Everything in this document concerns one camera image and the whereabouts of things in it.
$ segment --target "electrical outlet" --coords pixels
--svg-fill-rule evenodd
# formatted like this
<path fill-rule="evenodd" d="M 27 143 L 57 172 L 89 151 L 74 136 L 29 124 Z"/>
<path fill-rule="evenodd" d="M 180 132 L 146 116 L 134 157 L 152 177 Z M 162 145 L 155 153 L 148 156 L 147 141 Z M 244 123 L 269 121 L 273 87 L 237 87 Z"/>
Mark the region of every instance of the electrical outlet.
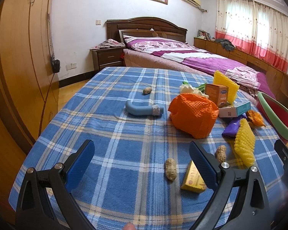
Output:
<path fill-rule="evenodd" d="M 66 71 L 69 71 L 69 70 L 71 70 L 71 64 L 66 65 Z"/>
<path fill-rule="evenodd" d="M 66 65 L 66 71 L 69 71 L 71 69 L 77 68 L 77 63 L 71 63 Z"/>

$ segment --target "white plastic bag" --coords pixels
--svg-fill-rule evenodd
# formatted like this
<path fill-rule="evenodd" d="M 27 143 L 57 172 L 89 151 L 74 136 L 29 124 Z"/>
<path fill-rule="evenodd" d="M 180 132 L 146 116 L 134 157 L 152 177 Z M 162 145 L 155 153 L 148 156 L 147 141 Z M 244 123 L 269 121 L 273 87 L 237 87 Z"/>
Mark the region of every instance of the white plastic bag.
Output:
<path fill-rule="evenodd" d="M 190 84 L 187 85 L 182 84 L 179 88 L 180 88 L 180 94 L 196 94 L 203 96 L 205 98 L 209 98 L 208 95 L 203 94 L 199 89 L 192 87 Z"/>

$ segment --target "yellow gold box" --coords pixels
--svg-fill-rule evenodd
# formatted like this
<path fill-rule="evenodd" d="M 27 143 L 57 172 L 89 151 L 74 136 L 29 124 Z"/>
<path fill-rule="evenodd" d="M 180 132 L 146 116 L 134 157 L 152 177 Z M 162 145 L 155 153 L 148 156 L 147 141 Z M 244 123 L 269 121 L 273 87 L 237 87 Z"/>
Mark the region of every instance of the yellow gold box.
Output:
<path fill-rule="evenodd" d="M 187 171 L 185 173 L 185 178 L 183 179 L 181 189 L 189 190 L 195 193 L 202 193 L 206 190 L 207 186 L 200 176 L 200 172 L 197 170 L 195 164 L 191 160 Z"/>

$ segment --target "small box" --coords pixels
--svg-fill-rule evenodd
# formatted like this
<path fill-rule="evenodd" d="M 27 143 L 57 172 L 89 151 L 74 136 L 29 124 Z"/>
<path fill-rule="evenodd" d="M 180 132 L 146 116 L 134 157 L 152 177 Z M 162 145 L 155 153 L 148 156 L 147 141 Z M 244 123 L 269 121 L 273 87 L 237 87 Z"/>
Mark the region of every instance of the small box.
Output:
<path fill-rule="evenodd" d="M 207 186 L 203 178 L 200 176 L 200 172 L 197 170 L 195 164 L 191 160 L 185 173 L 181 189 L 195 193 L 202 193 L 206 190 L 206 188 Z"/>
<path fill-rule="evenodd" d="M 251 109 L 251 102 L 235 103 L 219 109 L 219 117 L 238 117 Z"/>
<path fill-rule="evenodd" d="M 209 99 L 214 102 L 217 107 L 226 106 L 228 97 L 228 86 L 206 84 L 205 94 L 209 95 Z"/>

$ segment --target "curtain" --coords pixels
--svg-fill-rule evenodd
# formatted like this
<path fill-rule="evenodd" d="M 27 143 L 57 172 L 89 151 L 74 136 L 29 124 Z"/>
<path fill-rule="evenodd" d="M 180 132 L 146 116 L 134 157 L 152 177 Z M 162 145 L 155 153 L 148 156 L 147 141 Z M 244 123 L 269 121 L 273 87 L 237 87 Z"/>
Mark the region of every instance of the curtain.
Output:
<path fill-rule="evenodd" d="M 250 0 L 218 0 L 216 38 L 276 68 L 288 69 L 288 16 Z"/>

